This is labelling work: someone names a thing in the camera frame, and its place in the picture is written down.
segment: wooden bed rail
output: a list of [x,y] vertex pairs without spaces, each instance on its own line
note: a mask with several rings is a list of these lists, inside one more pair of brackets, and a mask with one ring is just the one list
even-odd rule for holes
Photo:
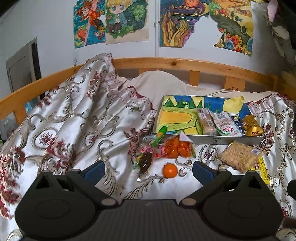
[[[113,60],[116,69],[138,69],[139,74],[149,70],[177,69],[190,71],[189,83],[198,86],[200,72],[226,76],[224,89],[244,91],[245,82],[251,81],[265,85],[268,90],[277,89],[277,77],[267,76],[238,67],[205,62],[199,60],[177,58],[121,58]],[[26,117],[24,104],[47,90],[55,88],[67,78],[75,74],[83,65],[46,76],[40,80],[13,92],[0,100],[0,120],[14,112],[18,124]]]

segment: child's painting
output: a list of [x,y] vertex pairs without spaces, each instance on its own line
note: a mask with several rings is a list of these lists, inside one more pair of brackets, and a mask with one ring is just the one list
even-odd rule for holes
[[106,0],[106,44],[148,41],[148,0]]
[[210,13],[222,33],[214,46],[251,55],[253,21],[250,0],[210,0]]
[[105,41],[100,17],[105,13],[105,0],[79,0],[74,6],[75,48]]
[[209,0],[161,0],[160,47],[184,47],[194,24],[209,11]]
[[[214,113],[221,113],[226,108],[224,107],[225,100],[225,98],[207,96],[164,96],[156,120],[156,131],[163,126],[168,126],[167,133],[170,134],[184,131],[187,135],[202,135],[198,114],[194,108],[208,108]],[[247,104],[244,103],[240,108],[241,120],[251,114]]]

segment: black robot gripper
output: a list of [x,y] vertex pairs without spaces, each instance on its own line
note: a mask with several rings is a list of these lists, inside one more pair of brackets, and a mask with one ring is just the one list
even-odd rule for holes
[[35,240],[274,240],[283,214],[256,171],[232,175],[196,161],[193,176],[203,185],[176,203],[124,199],[121,205],[97,189],[99,161],[81,171],[45,170],[15,211],[24,237]]

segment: bed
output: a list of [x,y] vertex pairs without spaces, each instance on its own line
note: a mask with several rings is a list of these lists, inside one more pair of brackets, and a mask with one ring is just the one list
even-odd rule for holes
[[[139,69],[139,76],[127,80],[118,77],[116,69]],[[190,71],[190,85],[162,69]],[[225,89],[198,87],[200,72],[225,75]],[[270,91],[243,92],[246,80],[264,84]],[[50,92],[27,115],[23,105],[47,90]],[[65,174],[102,160],[106,172],[96,187],[119,201],[174,198],[179,202],[201,187],[192,175],[195,160],[241,174],[218,159],[226,146],[195,145],[196,158],[160,158],[151,165],[150,176],[136,181],[132,163],[139,139],[151,132],[164,95],[243,95],[264,129],[263,141],[256,146],[265,151],[258,170],[265,169],[265,182],[284,217],[293,217],[296,203],[288,196],[287,185],[296,178],[296,103],[291,99],[295,93],[276,76],[233,66],[170,58],[112,59],[109,53],[33,82],[0,100],[0,119],[14,112],[20,125],[0,152],[0,240],[22,237],[13,217],[15,208],[36,175],[45,169]],[[178,167],[176,178],[162,175],[166,162]],[[296,230],[280,229],[278,237],[295,240]]]

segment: blond hair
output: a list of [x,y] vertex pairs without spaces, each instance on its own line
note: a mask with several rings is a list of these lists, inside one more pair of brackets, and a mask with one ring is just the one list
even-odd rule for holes
[[113,5],[119,6],[125,2],[125,6],[128,7],[131,3],[131,0],[107,0],[106,6],[112,7]]

